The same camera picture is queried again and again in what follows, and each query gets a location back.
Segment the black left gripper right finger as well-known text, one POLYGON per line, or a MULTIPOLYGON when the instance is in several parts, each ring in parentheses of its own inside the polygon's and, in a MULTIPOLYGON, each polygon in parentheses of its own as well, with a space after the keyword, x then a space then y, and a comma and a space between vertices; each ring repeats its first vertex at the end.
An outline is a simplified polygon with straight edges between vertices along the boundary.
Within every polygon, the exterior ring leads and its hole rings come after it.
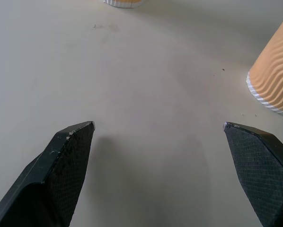
POLYGON ((283 227, 283 144, 266 131, 223 126, 239 182, 263 227, 283 227))

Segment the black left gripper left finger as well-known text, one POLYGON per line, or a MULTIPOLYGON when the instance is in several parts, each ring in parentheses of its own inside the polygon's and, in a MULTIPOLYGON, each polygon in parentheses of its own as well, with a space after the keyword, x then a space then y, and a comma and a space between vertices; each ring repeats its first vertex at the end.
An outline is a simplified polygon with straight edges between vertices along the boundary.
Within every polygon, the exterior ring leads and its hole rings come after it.
POLYGON ((95 124, 52 137, 0 201, 0 227, 69 227, 84 184, 95 124))

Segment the orange ribbed paper cup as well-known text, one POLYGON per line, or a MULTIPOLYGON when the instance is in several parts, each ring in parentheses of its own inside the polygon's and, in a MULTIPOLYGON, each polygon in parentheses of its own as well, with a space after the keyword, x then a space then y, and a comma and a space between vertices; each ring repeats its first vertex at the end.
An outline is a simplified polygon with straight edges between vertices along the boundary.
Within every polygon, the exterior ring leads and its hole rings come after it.
POLYGON ((258 102, 283 115, 283 22, 248 72, 246 84, 258 102))
POLYGON ((103 0, 105 4, 116 8, 134 9, 145 3, 147 0, 103 0))

